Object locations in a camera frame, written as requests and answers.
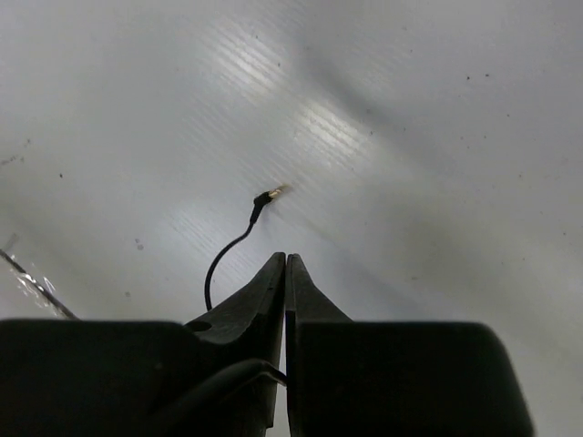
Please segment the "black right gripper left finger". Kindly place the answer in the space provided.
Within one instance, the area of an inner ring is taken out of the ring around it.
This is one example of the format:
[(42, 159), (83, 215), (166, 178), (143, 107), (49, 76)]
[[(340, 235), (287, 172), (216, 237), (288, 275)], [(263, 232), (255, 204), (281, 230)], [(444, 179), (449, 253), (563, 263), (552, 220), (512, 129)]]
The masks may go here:
[(4, 436), (262, 436), (274, 422), (285, 257), (188, 323), (1, 323)]

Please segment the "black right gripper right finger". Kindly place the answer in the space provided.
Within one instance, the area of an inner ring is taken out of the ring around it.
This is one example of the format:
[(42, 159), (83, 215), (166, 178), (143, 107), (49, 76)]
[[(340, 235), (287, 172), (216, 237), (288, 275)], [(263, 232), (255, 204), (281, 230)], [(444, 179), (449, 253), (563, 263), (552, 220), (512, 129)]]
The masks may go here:
[(294, 436), (531, 436), (517, 376), (486, 325), (351, 320), (292, 254), (285, 272)]

